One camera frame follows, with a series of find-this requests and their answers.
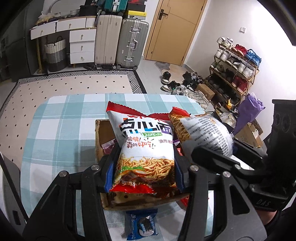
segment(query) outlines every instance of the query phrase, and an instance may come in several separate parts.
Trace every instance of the door frame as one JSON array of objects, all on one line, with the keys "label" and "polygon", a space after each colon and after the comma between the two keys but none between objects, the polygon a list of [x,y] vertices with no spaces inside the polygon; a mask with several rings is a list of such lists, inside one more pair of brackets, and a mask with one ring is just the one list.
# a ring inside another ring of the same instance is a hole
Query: door frame
[{"label": "door frame", "polygon": [[[152,35],[153,35],[154,29],[155,29],[156,22],[157,22],[157,20],[158,20],[158,16],[159,16],[160,9],[161,9],[161,5],[163,4],[163,1],[164,1],[164,0],[159,0],[159,1],[158,1],[158,5],[157,5],[157,8],[156,8],[156,11],[155,11],[155,14],[154,14],[154,18],[153,18],[153,21],[152,21],[152,24],[151,24],[151,28],[150,28],[150,31],[149,31],[148,39],[147,39],[146,46],[145,46],[145,50],[144,50],[144,59],[146,59],[146,56],[147,56],[147,53],[148,53],[148,49],[149,49],[149,46],[150,46],[150,43],[151,43]],[[195,36],[196,31],[197,31],[197,29],[198,29],[198,26],[199,26],[199,24],[200,24],[200,20],[201,20],[201,18],[202,18],[202,15],[203,15],[203,13],[204,13],[205,6],[206,6],[206,4],[207,4],[207,1],[208,1],[208,0],[205,0],[205,2],[204,2],[204,4],[203,4],[202,11],[201,11],[200,16],[199,16],[199,18],[198,18],[198,21],[197,21],[197,23],[196,23],[195,30],[194,30],[194,32],[193,32],[193,34],[192,34],[191,40],[190,40],[190,42],[189,42],[189,44],[188,44],[188,46],[187,46],[187,49],[186,49],[186,52],[185,52],[184,58],[183,58],[182,63],[181,63],[181,66],[184,64],[184,61],[185,61],[185,59],[186,59],[186,57],[187,57],[188,51],[189,51],[189,49],[190,49],[190,46],[191,46],[191,44],[192,44],[192,41],[193,41],[193,39],[194,39],[194,36]]]}]

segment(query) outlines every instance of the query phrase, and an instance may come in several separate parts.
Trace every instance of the black shoe box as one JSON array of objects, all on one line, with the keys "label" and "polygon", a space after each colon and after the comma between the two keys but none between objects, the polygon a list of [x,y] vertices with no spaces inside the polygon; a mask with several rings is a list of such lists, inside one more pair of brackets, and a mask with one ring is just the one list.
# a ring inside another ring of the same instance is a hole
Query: black shoe box
[{"label": "black shoe box", "polygon": [[126,10],[144,12],[146,5],[138,3],[128,3]]},{"label": "black shoe box", "polygon": [[145,0],[128,0],[128,3],[145,4]]}]

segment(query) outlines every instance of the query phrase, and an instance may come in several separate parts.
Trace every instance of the blue snack package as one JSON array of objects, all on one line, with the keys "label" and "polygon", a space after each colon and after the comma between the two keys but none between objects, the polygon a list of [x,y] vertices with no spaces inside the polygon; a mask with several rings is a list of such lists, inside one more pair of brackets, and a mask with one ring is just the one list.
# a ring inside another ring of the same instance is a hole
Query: blue snack package
[{"label": "blue snack package", "polygon": [[134,210],[127,211],[131,217],[131,233],[127,240],[136,240],[144,237],[158,235],[155,229],[154,218],[157,214],[157,209],[151,210]]}]

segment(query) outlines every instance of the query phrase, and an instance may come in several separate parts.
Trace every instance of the light switch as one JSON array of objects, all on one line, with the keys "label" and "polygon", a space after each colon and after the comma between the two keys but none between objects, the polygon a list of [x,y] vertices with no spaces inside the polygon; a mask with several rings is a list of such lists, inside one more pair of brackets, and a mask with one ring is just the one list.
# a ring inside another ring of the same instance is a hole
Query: light switch
[{"label": "light switch", "polygon": [[240,32],[244,34],[246,32],[246,28],[241,27]]}]

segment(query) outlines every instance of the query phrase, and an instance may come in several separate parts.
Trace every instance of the person's hand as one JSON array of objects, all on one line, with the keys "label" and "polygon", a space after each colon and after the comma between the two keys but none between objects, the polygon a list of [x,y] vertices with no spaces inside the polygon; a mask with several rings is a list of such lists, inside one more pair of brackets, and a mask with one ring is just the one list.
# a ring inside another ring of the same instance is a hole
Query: person's hand
[{"label": "person's hand", "polygon": [[275,212],[268,212],[268,211],[261,211],[261,210],[256,210],[263,225],[268,224],[276,215],[276,211]]}]

